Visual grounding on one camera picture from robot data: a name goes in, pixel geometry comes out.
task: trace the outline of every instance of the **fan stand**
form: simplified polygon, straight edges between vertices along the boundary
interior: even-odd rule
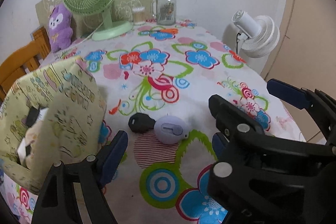
[[[93,33],[92,40],[94,41],[118,37],[123,33],[129,32],[133,28],[133,24],[127,20],[112,22],[109,8],[103,11],[102,15],[104,23]]]

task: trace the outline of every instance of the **floral tablecloth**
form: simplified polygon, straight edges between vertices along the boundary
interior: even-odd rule
[[[172,27],[149,23],[121,37],[91,40],[50,54],[43,65],[81,55],[107,101],[100,145],[118,130],[129,144],[104,194],[118,223],[221,223],[227,213],[207,194],[209,167],[216,161],[211,138],[218,132],[208,99],[218,94],[258,121],[266,134],[304,141],[283,104],[265,81],[227,45],[190,20]],[[187,122],[189,138],[160,143],[151,132],[132,133],[130,116],[157,120],[174,115]],[[21,223],[30,223],[36,196],[0,174],[1,193]],[[80,193],[83,223],[88,221]]]

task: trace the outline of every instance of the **white fan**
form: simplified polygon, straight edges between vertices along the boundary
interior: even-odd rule
[[[247,12],[239,10],[232,17],[232,22],[241,31],[237,40],[243,40],[241,50],[251,58],[269,54],[278,44],[280,31],[269,16],[252,18]]]

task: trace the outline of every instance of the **plush bunny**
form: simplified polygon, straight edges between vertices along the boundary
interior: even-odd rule
[[[73,31],[70,27],[71,12],[63,3],[56,5],[49,17],[49,41],[52,52],[63,50],[70,46]]]

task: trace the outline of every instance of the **yellow fabric bag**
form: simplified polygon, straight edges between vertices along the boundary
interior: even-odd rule
[[[18,164],[30,107],[48,111],[34,143],[31,169]],[[51,165],[79,162],[96,154],[106,102],[81,57],[29,73],[13,84],[0,109],[0,168],[16,183],[38,194]]]

